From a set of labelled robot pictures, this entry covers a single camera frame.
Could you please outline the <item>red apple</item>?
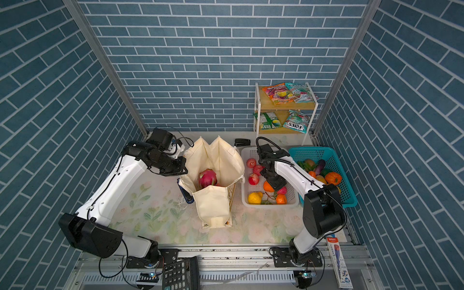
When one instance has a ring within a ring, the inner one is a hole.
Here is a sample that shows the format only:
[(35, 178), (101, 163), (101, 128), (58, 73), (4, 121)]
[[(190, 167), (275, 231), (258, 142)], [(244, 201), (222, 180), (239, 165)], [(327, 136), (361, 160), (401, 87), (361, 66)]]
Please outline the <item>red apple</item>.
[(258, 174), (252, 173), (249, 175), (248, 183), (251, 186), (256, 186), (260, 182), (260, 177)]

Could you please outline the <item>orange tangerine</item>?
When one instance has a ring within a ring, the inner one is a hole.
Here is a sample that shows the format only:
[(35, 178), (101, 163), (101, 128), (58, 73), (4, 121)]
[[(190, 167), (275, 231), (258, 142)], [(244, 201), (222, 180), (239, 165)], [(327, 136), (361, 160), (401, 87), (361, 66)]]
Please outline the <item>orange tangerine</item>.
[(268, 181), (264, 182), (263, 190), (266, 191), (266, 192), (269, 192), (269, 193), (274, 193), (275, 192), (274, 188), (270, 185), (270, 183)]

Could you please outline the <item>pink dragon fruit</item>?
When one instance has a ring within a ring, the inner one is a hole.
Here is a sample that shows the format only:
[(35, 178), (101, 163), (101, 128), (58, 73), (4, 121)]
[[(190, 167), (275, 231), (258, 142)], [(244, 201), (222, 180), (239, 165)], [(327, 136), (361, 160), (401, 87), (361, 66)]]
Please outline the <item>pink dragon fruit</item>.
[(205, 169), (199, 173), (198, 178), (200, 188), (204, 189), (208, 186), (215, 186), (218, 183), (216, 172), (212, 169)]

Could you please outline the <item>cream floral tote bag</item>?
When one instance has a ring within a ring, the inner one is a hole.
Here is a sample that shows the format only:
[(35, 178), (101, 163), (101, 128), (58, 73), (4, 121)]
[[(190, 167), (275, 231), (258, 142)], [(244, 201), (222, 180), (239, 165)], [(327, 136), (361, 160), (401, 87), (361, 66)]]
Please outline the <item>cream floral tote bag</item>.
[[(188, 174), (180, 177), (180, 185), (193, 196), (202, 227), (231, 227), (234, 192), (245, 174), (237, 148), (221, 137), (210, 144), (200, 137), (183, 157), (187, 160)], [(199, 173), (205, 169), (216, 172), (217, 185), (200, 188)]]

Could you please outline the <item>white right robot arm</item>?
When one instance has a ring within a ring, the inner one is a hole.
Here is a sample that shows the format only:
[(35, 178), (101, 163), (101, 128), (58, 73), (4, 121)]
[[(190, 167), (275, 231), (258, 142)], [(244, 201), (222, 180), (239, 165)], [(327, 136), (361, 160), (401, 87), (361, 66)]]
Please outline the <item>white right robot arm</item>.
[(337, 186), (324, 184), (310, 176), (292, 159), (289, 152), (272, 141), (260, 145), (259, 141), (264, 139), (256, 139), (259, 164), (263, 166), (261, 175), (274, 190), (290, 185), (303, 199), (304, 227), (290, 243), (290, 249), (296, 255), (303, 256), (326, 236), (345, 227), (347, 217), (341, 196)]

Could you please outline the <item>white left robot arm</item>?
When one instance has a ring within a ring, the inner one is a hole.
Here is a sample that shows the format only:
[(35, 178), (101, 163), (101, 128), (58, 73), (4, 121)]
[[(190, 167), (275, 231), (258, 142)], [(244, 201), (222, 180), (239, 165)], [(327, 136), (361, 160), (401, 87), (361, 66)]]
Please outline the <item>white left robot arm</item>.
[(119, 204), (132, 185), (148, 170), (157, 169), (161, 176), (187, 173), (182, 157), (185, 147), (172, 139), (159, 143), (132, 141), (97, 191), (74, 214), (65, 213), (59, 227), (70, 245), (102, 259), (126, 256), (154, 264), (160, 259), (157, 242), (148, 238), (127, 236), (109, 227)]

